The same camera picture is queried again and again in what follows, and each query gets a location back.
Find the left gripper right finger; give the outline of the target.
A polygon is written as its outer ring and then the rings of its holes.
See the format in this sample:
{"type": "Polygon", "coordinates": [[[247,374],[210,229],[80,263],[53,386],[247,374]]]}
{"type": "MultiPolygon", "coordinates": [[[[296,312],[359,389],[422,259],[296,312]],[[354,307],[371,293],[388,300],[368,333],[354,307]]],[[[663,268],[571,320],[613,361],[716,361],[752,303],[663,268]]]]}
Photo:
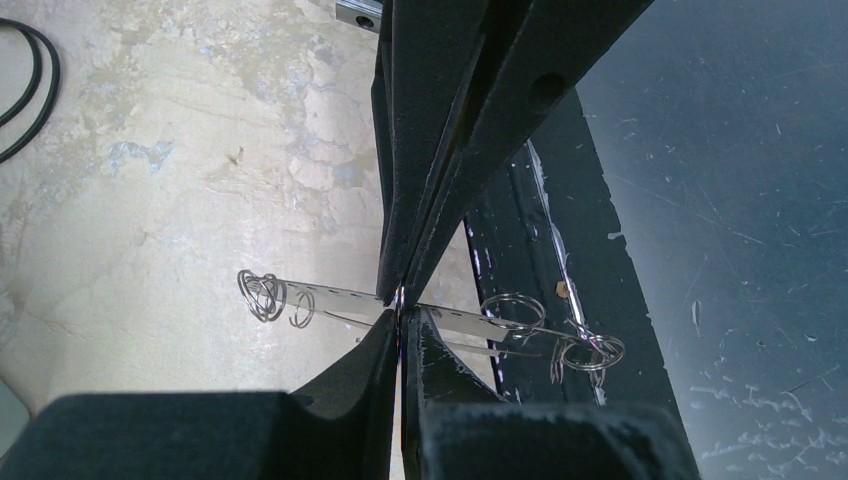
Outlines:
{"type": "Polygon", "coordinates": [[[645,405],[508,402],[444,343],[431,314],[400,319],[408,479],[696,479],[681,425],[645,405]]]}

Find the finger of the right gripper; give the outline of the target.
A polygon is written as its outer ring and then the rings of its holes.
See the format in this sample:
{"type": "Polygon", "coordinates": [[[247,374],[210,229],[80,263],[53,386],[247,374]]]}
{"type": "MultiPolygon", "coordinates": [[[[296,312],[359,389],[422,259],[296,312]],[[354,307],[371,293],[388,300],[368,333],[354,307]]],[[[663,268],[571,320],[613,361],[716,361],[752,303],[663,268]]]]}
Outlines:
{"type": "Polygon", "coordinates": [[[425,235],[462,97],[482,48],[486,1],[386,1],[372,111],[383,196],[376,294],[412,299],[425,235]]]}
{"type": "Polygon", "coordinates": [[[646,10],[644,1],[486,1],[482,48],[413,263],[414,305],[498,169],[646,10]]]}

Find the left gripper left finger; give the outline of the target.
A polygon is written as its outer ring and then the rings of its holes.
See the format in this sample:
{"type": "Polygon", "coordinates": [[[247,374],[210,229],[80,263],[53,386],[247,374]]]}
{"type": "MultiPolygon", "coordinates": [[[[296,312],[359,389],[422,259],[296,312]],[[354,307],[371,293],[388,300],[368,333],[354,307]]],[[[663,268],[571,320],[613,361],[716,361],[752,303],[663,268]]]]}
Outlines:
{"type": "Polygon", "coordinates": [[[293,392],[79,394],[42,410],[5,479],[385,479],[398,364],[385,311],[293,392]]]}

